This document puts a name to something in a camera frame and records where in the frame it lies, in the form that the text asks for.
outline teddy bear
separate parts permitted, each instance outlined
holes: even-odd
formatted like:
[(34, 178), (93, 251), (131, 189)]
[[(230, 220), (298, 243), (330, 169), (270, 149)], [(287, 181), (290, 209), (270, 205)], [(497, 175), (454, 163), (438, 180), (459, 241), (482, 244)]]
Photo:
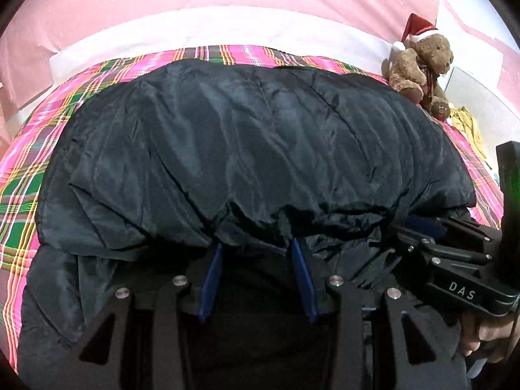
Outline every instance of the teddy bear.
[[(408, 37), (410, 46), (406, 49), (404, 41)], [(450, 109), (437, 79), (448, 73), (453, 63), (448, 39), (428, 20), (412, 13), (393, 52), (398, 56), (390, 68), (388, 84), (436, 119), (445, 121)]]

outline teddy bear's paw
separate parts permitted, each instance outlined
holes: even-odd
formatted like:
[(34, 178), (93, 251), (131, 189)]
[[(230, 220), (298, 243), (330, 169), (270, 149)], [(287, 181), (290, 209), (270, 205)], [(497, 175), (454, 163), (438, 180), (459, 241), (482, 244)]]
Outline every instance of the teddy bear's paw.
[(415, 105), (419, 104), (423, 98), (423, 92), (419, 88), (404, 88), (400, 94)]
[(441, 122), (445, 122), (450, 116), (450, 108), (444, 101), (435, 102), (430, 109), (432, 116)]
[(426, 79), (426, 75), (419, 70), (418, 72), (418, 76), (417, 76), (417, 83), (420, 85), (420, 86), (425, 86), (426, 85), (426, 82), (427, 82), (427, 79)]

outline finger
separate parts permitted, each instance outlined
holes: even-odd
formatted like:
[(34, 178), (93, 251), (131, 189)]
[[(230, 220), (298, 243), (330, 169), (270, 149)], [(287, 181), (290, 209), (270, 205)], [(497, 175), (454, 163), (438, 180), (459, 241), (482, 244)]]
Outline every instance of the finger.
[(497, 338), (506, 338), (511, 334), (513, 329), (513, 317), (507, 315), (497, 320), (484, 320), (480, 325), (478, 335), (480, 340), (490, 341)]
[(461, 315), (462, 333), (459, 344), (460, 352), (465, 355), (471, 355), (480, 347), (480, 339), (478, 338), (478, 327), (475, 316), (469, 312)]
[(511, 342), (508, 347), (508, 352), (506, 354), (506, 359), (509, 359), (511, 356), (511, 353), (513, 353), (513, 350), (515, 350), (516, 344), (518, 343), (518, 340), (520, 340), (520, 327), (517, 325), (515, 328), (515, 333), (513, 335), (513, 338), (511, 339)]
[(508, 352), (509, 339), (504, 339), (497, 345), (497, 348), (493, 351), (493, 353), (488, 357), (489, 363), (497, 363), (501, 360), (505, 359), (506, 354)]

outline metal screw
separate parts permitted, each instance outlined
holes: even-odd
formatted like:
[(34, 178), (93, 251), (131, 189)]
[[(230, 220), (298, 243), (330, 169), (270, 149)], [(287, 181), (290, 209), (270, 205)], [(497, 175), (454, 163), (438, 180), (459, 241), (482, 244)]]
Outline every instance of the metal screw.
[(330, 276), (329, 277), (329, 283), (332, 284), (333, 286), (339, 287), (344, 282), (345, 282), (345, 280), (343, 280), (343, 277), (341, 277), (341, 276)]
[(185, 286), (188, 284), (188, 278), (186, 276), (175, 276), (173, 278), (173, 284), (176, 286)]
[(130, 289), (120, 288), (115, 291), (115, 296), (118, 299), (124, 299), (130, 296)]
[(390, 299), (399, 299), (401, 297), (401, 290), (396, 288), (390, 288), (386, 291), (386, 294)]

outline red santa hat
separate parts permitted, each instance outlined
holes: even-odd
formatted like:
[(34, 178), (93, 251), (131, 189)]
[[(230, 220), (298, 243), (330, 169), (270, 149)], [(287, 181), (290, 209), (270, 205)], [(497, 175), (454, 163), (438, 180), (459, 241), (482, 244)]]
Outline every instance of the red santa hat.
[(421, 39), (436, 33), (439, 33), (438, 29), (429, 20), (412, 13), (406, 23), (405, 31), (402, 33), (401, 41), (394, 43), (394, 49), (404, 51), (404, 42), (408, 37), (410, 37), (410, 42), (418, 43)]

